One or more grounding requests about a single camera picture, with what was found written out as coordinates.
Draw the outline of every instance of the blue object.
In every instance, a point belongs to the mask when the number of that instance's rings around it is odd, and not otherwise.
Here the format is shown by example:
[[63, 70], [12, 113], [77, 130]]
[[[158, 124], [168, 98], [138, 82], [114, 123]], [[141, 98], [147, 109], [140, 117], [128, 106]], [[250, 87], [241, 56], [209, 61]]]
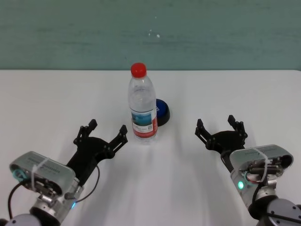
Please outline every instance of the blue object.
[[71, 206], [71, 209], [73, 209], [75, 207], [76, 202], [74, 202], [74, 204]]
[[27, 179], [26, 174], [21, 169], [16, 169], [13, 171], [13, 177], [17, 179], [19, 182], [23, 181], [24, 179]]
[[157, 121], [158, 126], [162, 126], [165, 123], [168, 122], [170, 117], [170, 112], [167, 103], [165, 103], [163, 100], [157, 99], [156, 101], [157, 105]]
[[160, 118], [166, 113], [166, 106], [163, 100], [157, 99], [157, 117]]

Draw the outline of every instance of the white tabletop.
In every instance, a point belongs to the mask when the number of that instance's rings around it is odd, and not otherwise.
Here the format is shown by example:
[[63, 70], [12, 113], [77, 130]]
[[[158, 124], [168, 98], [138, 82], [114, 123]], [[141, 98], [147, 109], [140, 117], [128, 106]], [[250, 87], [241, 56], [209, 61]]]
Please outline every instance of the white tabletop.
[[[219, 154], [194, 135], [201, 118], [210, 133], [231, 130], [229, 114], [244, 121], [246, 147], [277, 144], [294, 156], [277, 194], [301, 203], [301, 72], [150, 71], [157, 98], [171, 109], [151, 145], [139, 144], [127, 103], [130, 72], [0, 71], [0, 218], [16, 184], [8, 166], [27, 151], [66, 164], [80, 125], [95, 118], [91, 134], [106, 141], [122, 124], [128, 143], [100, 163], [100, 183], [63, 226], [252, 226]], [[82, 196], [95, 184], [95, 171]], [[28, 213], [37, 194], [19, 188], [13, 215]]]

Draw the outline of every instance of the plastic bottle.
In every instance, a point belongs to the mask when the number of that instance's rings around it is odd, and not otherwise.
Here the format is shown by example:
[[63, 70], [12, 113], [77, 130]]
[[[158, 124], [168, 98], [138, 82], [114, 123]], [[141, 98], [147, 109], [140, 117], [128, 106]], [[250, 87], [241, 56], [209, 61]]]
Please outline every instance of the plastic bottle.
[[131, 73], [128, 104], [132, 113], [134, 134], [144, 141], [149, 141], [158, 130], [155, 89], [146, 75], [143, 63], [133, 64]]

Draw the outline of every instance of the blue led light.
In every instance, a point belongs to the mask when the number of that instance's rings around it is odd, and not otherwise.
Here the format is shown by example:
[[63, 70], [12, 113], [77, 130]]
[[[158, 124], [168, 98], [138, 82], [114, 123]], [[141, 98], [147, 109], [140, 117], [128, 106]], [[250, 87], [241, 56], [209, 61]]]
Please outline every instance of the blue led light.
[[242, 181], [238, 182], [238, 188], [241, 190], [244, 188], [244, 183]]

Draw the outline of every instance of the teal wall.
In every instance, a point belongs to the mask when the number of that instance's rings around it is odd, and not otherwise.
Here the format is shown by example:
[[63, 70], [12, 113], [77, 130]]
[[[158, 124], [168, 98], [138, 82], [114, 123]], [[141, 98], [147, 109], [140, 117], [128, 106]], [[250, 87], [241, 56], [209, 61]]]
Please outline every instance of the teal wall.
[[0, 0], [0, 69], [301, 69], [301, 0]]

